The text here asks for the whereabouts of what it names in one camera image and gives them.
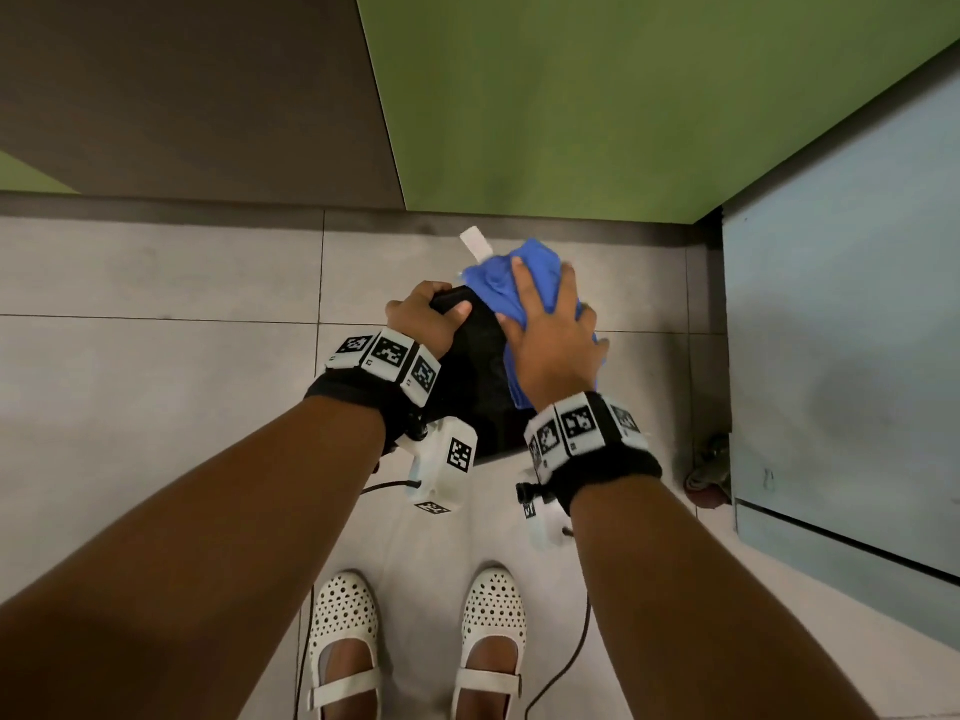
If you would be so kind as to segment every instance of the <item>white shoe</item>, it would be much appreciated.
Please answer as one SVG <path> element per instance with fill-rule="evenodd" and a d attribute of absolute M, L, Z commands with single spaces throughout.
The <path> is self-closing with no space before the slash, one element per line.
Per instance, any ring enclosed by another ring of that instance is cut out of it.
<path fill-rule="evenodd" d="M 382 679 L 377 656 L 380 617 L 374 593 L 366 580 L 354 571 L 341 571 L 328 580 L 317 594 L 313 626 L 310 628 L 310 672 L 313 689 L 307 696 L 307 709 L 319 710 L 330 703 L 376 690 L 376 717 L 383 707 L 380 687 Z M 329 684 L 322 684 L 320 658 L 324 650 L 341 640 L 366 642 L 373 668 Z"/>
<path fill-rule="evenodd" d="M 507 695 L 507 711 L 504 717 L 509 717 L 514 698 L 520 697 L 523 689 L 521 665 L 523 650 L 527 645 L 527 616 L 523 609 L 521 591 L 506 568 L 488 568 L 474 580 L 463 606 L 462 637 L 463 650 L 460 654 L 457 683 L 453 690 L 451 717 L 456 720 L 461 690 L 481 690 Z M 474 646 L 487 637 L 506 637 L 516 645 L 515 674 L 467 669 Z"/>

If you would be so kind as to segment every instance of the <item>person's right hand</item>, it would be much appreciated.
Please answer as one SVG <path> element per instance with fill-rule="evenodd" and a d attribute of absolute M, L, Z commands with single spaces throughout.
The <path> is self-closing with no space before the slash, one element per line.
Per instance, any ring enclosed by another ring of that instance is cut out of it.
<path fill-rule="evenodd" d="M 560 269 L 557 307 L 544 310 L 530 270 L 520 257 L 511 261 L 516 291 L 527 314 L 527 329 L 497 313 L 516 364 L 516 379 L 538 412 L 554 402 L 594 389 L 610 342 L 594 342 L 597 314 L 584 305 L 577 319 L 577 276 L 573 265 Z"/>

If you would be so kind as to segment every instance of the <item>forearm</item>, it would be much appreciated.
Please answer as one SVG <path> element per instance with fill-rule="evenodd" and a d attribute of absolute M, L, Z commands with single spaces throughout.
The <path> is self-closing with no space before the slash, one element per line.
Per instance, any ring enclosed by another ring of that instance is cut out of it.
<path fill-rule="evenodd" d="M 0 608 L 0 685 L 34 716 L 235 717 L 383 441 L 314 397 L 201 464 Z"/>
<path fill-rule="evenodd" d="M 659 481 L 571 506 L 597 625 L 635 717 L 875 718 L 824 650 Z"/>

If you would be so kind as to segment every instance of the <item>hand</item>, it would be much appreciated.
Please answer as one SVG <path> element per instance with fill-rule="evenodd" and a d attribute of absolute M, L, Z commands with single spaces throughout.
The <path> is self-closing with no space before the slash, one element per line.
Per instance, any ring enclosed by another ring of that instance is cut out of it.
<path fill-rule="evenodd" d="M 450 283 L 424 280 L 406 300 L 387 303 L 387 327 L 423 344 L 437 359 L 442 359 L 453 346 L 453 334 L 464 324 L 474 305 L 464 300 L 441 315 L 430 307 L 433 297 L 453 288 Z"/>
<path fill-rule="evenodd" d="M 511 262 L 520 304 L 527 314 L 527 330 L 503 313 L 497 313 L 516 363 L 516 379 L 538 412 L 554 402 L 580 392 L 590 392 L 610 350 L 604 338 L 594 343 L 597 314 L 584 305 L 577 319 L 577 275 L 573 265 L 560 268 L 557 308 L 544 310 L 544 302 L 530 270 L 519 257 Z"/>

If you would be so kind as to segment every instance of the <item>wristband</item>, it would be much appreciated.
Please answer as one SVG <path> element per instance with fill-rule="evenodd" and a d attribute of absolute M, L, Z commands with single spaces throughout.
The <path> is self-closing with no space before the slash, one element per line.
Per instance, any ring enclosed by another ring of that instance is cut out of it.
<path fill-rule="evenodd" d="M 421 409 L 430 399 L 441 366 L 413 338 L 390 328 L 351 336 L 324 367 L 305 399 L 322 395 L 378 410 L 386 428 L 383 454 L 392 452 L 403 434 L 423 432 Z"/>
<path fill-rule="evenodd" d="M 585 485 L 664 474 L 630 410 L 596 391 L 547 407 L 530 420 L 524 437 L 539 492 L 556 497 L 568 515 L 570 503 Z"/>

